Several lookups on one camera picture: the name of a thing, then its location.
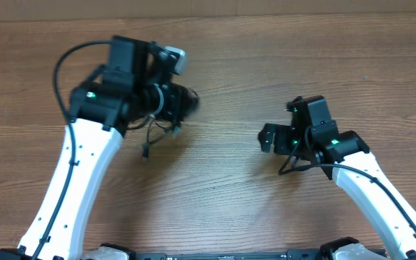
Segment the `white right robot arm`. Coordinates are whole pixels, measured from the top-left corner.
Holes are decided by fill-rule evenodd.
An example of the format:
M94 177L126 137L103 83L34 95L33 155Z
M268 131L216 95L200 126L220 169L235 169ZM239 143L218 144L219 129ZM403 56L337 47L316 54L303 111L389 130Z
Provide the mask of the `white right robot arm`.
M416 259L416 211L386 177L370 147L354 131L340 132L326 99L290 101L288 125L266 123L262 152L286 156L280 175L320 168L359 207L390 259Z

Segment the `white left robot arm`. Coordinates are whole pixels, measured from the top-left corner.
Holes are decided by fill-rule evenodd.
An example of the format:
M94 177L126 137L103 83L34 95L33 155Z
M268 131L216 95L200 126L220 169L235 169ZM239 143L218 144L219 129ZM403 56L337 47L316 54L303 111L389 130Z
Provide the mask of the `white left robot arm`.
M108 62L60 106L65 136L48 190L18 246L0 249L0 260L136 258L132 250L111 243L83 249L103 177L126 132L159 126L175 135L199 97L172 80L186 68L182 49L118 35L107 45Z

